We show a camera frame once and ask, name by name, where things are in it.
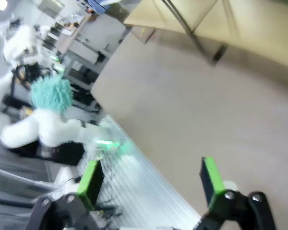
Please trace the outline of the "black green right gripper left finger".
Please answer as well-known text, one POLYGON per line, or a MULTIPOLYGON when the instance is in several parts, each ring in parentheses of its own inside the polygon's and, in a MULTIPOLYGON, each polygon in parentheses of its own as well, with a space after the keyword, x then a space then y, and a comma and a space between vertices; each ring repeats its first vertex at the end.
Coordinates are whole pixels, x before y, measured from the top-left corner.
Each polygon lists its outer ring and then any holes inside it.
POLYGON ((57 200, 39 198, 26 224, 27 230, 99 230, 91 216, 104 180, 100 161, 90 161, 75 192, 57 200))

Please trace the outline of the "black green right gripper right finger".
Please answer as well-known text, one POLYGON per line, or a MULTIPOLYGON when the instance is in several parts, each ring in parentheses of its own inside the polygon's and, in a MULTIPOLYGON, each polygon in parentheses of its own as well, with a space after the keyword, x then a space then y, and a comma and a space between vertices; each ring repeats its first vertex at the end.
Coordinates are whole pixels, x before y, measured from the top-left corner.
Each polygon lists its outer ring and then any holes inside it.
POLYGON ((212 157, 203 157, 200 178, 208 211, 196 225, 197 230, 219 230, 226 221, 236 222, 241 230, 275 230, 276 223, 265 193, 247 196, 225 188, 212 157))

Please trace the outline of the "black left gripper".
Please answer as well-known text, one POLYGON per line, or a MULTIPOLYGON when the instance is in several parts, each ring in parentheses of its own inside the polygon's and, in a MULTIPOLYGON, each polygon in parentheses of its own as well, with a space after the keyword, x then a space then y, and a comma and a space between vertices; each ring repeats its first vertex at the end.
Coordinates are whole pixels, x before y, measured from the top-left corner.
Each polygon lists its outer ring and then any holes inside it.
POLYGON ((39 77, 44 77, 48 74, 48 68, 42 67, 38 63, 19 65, 12 69, 12 85, 11 89, 15 88, 18 83, 25 89, 30 89, 31 84, 36 81, 39 77))

